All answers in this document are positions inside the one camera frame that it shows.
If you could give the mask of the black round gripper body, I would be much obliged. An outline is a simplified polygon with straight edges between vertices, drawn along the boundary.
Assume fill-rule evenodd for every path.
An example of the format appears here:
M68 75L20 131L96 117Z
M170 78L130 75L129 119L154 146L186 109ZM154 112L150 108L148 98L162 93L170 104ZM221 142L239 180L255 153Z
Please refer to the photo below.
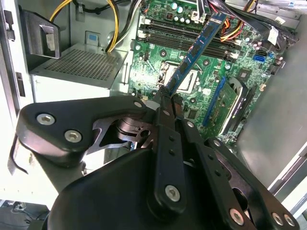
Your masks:
M49 230L221 230L223 221L198 171L184 164L187 207L169 221L157 219L147 198L153 155L126 154L68 185L48 216Z

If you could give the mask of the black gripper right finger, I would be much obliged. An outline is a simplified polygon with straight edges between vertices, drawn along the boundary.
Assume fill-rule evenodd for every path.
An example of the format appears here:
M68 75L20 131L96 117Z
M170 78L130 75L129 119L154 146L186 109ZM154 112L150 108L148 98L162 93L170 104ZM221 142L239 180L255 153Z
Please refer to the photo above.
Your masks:
M195 125L183 118L183 99L172 98L183 135L184 158L193 159L197 175L205 180L200 192L213 230L298 230L293 215L217 138L204 140Z

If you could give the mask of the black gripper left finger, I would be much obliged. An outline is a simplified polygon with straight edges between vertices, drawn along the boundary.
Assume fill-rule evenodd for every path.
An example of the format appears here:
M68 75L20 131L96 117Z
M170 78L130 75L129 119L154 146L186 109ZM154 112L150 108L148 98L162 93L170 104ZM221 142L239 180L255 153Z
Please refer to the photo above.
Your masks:
M147 150L153 155L147 198L151 212L173 219L186 208L181 136L166 88L151 103L134 96L33 103L20 111L16 134L24 147L67 168L97 150L139 142L141 146L129 153Z

